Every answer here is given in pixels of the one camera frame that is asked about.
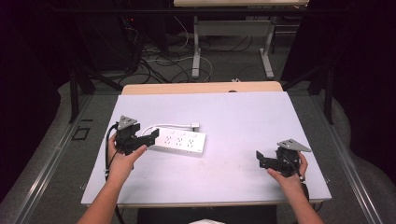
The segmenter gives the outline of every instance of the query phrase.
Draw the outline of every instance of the desk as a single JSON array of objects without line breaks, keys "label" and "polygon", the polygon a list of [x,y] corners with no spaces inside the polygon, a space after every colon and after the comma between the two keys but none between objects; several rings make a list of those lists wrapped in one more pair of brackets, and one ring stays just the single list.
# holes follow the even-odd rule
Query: desk
[{"label": "desk", "polygon": [[[136,162],[118,204],[172,207],[285,203],[279,185],[259,167],[255,154],[259,150],[274,158],[276,143],[289,138],[309,147],[290,98],[281,90],[277,82],[125,87],[108,126],[120,115],[137,119],[142,130],[158,123],[200,122],[206,141],[202,157],[148,150]],[[305,153],[309,162],[306,181],[311,202],[317,203],[332,196],[314,153]],[[91,204],[105,184],[104,169],[105,139],[81,203]]]},{"label": "desk", "polygon": [[[176,7],[279,7],[303,6],[308,2],[308,0],[175,0],[174,4]],[[198,21],[198,17],[194,17],[194,58],[191,76],[193,78],[199,76],[200,35],[255,35],[265,36],[265,46],[264,49],[260,49],[260,55],[265,75],[270,80],[274,79],[268,51],[275,26],[276,17],[272,17],[269,21]]]}]

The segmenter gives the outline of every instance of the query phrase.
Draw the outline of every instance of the white table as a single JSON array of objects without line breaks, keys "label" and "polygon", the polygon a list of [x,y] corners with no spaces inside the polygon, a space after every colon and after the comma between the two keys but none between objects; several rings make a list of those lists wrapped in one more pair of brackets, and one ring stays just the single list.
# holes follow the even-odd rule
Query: white table
[{"label": "white table", "polygon": [[[309,0],[175,0],[175,7],[281,7],[303,6]],[[276,26],[276,17],[269,21],[198,21],[194,17],[194,59],[191,76],[199,77],[201,49],[200,35],[255,35],[265,37],[265,46],[260,49],[265,75],[274,79],[274,72],[268,58],[272,37]]]},{"label": "white table", "polygon": [[[193,85],[187,84],[188,91],[194,91]],[[238,89],[236,83],[227,85]],[[184,84],[164,86],[177,89]],[[259,150],[274,158],[276,143],[290,138],[310,146],[288,94],[256,89],[119,96],[109,127],[121,115],[137,119],[142,130],[157,123],[200,122],[200,132],[206,133],[206,141],[202,157],[148,150],[135,163],[118,204],[167,207],[285,203],[279,185],[259,167],[255,152]],[[332,196],[313,150],[304,153],[309,163],[306,182],[311,202],[318,203]],[[104,169],[105,138],[81,203],[91,204],[105,184]]]}]

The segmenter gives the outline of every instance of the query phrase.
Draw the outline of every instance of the white power strip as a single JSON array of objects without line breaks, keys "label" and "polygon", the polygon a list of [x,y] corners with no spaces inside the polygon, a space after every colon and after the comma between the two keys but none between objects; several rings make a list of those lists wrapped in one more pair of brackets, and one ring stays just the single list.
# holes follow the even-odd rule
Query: white power strip
[{"label": "white power strip", "polygon": [[194,156],[200,156],[204,152],[204,133],[169,128],[153,128],[153,131],[156,129],[160,130],[160,135],[155,139],[155,145],[149,149]]}]

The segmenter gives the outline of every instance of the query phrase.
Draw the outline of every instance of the hand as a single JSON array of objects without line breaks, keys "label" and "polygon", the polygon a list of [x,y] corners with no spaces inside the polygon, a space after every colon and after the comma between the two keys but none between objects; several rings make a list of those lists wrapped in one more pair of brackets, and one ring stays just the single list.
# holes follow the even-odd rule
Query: hand
[{"label": "hand", "polygon": [[114,159],[110,164],[110,173],[108,175],[107,183],[114,184],[116,187],[121,188],[134,168],[134,162],[147,150],[147,147],[143,145],[142,147],[135,150],[128,156],[122,155],[116,150],[116,134],[114,133],[108,139],[108,158]]},{"label": "hand", "polygon": [[[306,161],[305,156],[298,152],[300,158],[300,174],[305,176],[306,169],[308,168],[308,162]],[[277,183],[279,183],[282,188],[283,193],[288,198],[288,200],[293,200],[295,196],[304,196],[304,191],[301,186],[300,178],[297,174],[294,174],[290,177],[284,177],[282,174],[277,171],[269,168],[267,173],[273,177]]]}]

